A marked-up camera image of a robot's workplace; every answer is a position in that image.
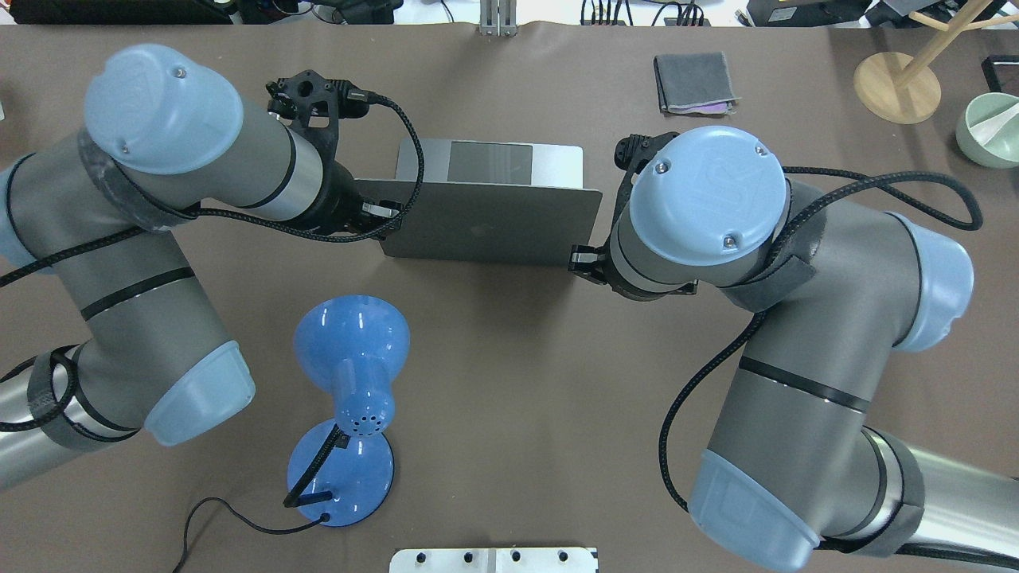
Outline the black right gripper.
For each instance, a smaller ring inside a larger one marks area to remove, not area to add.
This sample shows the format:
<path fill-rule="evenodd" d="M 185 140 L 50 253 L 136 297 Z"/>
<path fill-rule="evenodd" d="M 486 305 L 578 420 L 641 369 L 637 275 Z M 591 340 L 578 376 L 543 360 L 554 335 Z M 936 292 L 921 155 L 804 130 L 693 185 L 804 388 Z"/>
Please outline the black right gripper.
<path fill-rule="evenodd" d="M 608 236 L 603 247 L 573 244 L 570 272 L 598 287 L 608 284 L 619 296 L 636 302 L 652 302 L 665 296 L 697 294 L 697 279 L 684 284 L 665 284 L 653 282 L 641 275 L 627 261 L 615 235 Z"/>

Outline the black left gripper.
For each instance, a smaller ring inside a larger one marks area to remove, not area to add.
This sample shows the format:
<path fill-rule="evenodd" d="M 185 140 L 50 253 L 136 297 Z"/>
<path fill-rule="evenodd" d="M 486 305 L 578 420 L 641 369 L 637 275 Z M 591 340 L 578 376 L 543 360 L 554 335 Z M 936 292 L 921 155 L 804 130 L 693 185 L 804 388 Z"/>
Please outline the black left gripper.
<path fill-rule="evenodd" d="M 385 240 L 398 231 L 403 204 L 392 201 L 367 201 L 356 179 L 336 161 L 323 166 L 323 186 L 315 207 L 315 235 L 352 233 L 353 242 Z"/>

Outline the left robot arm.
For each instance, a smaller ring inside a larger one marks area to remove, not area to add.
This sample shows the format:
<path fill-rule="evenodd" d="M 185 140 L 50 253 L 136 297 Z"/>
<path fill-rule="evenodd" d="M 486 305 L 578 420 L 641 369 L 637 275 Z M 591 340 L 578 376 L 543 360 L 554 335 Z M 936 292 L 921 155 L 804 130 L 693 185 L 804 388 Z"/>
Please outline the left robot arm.
<path fill-rule="evenodd" d="M 2 173 L 2 284 L 61 280 L 90 330 L 2 378 L 2 488 L 141 431 L 187 442 L 251 402 L 255 382 L 174 238 L 203 216 L 317 242 L 382 238 L 407 204 L 357 191 L 338 121 L 396 102 L 306 70 L 266 109 L 163 45 L 112 55 L 81 131 Z"/>

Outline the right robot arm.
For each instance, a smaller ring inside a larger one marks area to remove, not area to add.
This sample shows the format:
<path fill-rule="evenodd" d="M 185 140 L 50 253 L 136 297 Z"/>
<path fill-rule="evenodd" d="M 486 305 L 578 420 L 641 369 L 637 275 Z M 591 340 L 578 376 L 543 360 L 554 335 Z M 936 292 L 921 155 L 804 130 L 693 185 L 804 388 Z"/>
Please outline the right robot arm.
<path fill-rule="evenodd" d="M 623 180 L 602 247 L 570 271 L 649 302 L 717 287 L 751 321 L 682 388 L 658 439 L 667 493 L 714 543 L 796 572 L 822 550 L 1017 569 L 1017 479 L 867 427 L 888 357 L 933 347 L 964 315 L 973 267 L 956 240 L 850 200 L 880 189 L 977 231 L 958 179 L 928 171 L 796 181 L 753 134 L 708 126 L 614 152 Z"/>

